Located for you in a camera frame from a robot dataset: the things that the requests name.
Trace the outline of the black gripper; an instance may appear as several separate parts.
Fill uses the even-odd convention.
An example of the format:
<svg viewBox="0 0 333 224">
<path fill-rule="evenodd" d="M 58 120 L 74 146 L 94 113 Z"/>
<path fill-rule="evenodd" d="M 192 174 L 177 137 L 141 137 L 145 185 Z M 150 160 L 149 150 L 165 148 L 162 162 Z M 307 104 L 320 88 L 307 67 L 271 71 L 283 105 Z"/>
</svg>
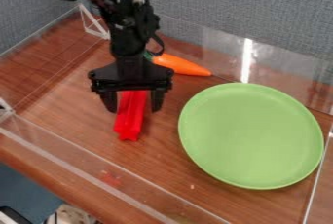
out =
<svg viewBox="0 0 333 224">
<path fill-rule="evenodd" d="M 92 91 L 102 93 L 108 110 L 118 112 L 118 91 L 152 91 L 152 110 L 164 107 L 166 92 L 172 89 L 173 70 L 153 63 L 146 57 L 121 58 L 92 70 L 88 77 Z"/>
</svg>

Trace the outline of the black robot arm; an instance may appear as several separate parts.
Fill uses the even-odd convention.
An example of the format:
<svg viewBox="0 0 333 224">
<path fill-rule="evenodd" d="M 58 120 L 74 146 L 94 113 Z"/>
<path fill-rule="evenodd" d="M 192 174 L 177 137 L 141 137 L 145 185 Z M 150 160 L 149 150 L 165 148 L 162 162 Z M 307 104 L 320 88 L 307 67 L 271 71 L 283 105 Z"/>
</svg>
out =
<svg viewBox="0 0 333 224">
<path fill-rule="evenodd" d="M 118 111 L 118 92 L 149 91 L 152 110 L 160 111 L 165 94 L 172 89 L 173 70 L 149 59 L 162 51 L 150 51 L 148 44 L 164 40 L 157 35 L 161 18 L 150 0 L 89 0 L 100 8 L 110 29 L 110 52 L 116 62 L 92 70 L 88 77 L 96 92 L 112 112 Z"/>
</svg>

